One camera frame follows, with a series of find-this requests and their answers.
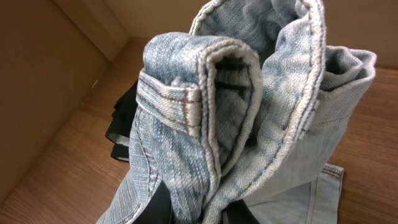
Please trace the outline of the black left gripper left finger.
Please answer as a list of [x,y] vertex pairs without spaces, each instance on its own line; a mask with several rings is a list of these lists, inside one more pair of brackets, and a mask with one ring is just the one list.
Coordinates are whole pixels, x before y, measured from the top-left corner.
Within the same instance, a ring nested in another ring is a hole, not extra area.
[[172,224],[173,216],[170,192],[161,182],[136,224]]

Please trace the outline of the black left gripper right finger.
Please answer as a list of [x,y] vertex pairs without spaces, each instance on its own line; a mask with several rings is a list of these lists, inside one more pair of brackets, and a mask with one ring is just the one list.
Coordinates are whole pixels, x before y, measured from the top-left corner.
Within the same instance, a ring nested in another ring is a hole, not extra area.
[[244,200],[230,203],[222,213],[222,224],[259,224]]

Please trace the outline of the light blue denim shorts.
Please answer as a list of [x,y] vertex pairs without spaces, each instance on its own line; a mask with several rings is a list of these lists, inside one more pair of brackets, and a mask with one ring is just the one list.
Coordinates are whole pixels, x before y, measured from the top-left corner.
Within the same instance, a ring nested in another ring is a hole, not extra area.
[[376,60],[326,44],[321,1],[208,2],[144,48],[130,169],[99,222],[136,222],[163,182],[172,223],[222,223],[238,200],[259,223],[336,223],[328,161]]

